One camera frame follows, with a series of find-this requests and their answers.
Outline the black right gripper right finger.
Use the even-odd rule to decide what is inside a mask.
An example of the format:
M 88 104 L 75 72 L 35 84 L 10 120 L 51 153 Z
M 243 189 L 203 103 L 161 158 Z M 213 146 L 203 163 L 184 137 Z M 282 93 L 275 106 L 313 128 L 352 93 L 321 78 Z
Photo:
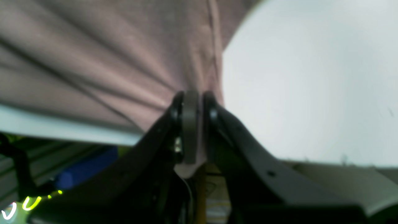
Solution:
M 208 160 L 225 178 L 229 224 L 367 224 L 357 203 L 337 196 L 271 155 L 215 95 L 203 95 Z

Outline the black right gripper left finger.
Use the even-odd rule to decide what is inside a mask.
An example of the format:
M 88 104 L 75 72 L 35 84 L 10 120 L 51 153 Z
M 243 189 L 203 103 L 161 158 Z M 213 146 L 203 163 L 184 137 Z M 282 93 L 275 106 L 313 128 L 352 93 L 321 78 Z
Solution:
M 192 223 L 193 193 L 174 168 L 196 162 L 198 105 L 198 93 L 177 93 L 131 150 L 86 182 L 41 203 L 27 223 Z

